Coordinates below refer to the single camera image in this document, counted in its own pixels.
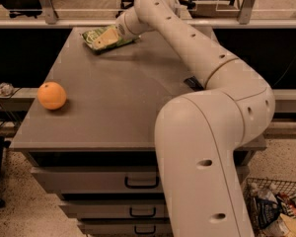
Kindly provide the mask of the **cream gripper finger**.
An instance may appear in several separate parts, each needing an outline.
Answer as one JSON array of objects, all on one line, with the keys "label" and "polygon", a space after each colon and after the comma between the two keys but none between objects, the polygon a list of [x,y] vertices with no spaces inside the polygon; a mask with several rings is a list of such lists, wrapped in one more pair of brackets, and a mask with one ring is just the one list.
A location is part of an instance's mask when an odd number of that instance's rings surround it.
[{"label": "cream gripper finger", "polygon": [[105,48],[111,44],[118,42],[119,35],[115,28],[109,28],[104,31],[98,38],[93,41],[95,49]]}]

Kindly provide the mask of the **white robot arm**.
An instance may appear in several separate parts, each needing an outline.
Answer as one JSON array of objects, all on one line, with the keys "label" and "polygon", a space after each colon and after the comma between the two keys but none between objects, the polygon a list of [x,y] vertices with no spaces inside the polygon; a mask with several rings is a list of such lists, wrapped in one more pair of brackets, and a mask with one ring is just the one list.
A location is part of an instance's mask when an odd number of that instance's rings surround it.
[{"label": "white robot arm", "polygon": [[178,0],[134,0],[115,21],[131,40],[157,31],[202,88],[158,113],[155,150],[174,237],[255,237],[235,149],[269,126],[275,99],[246,62],[178,16]]}]

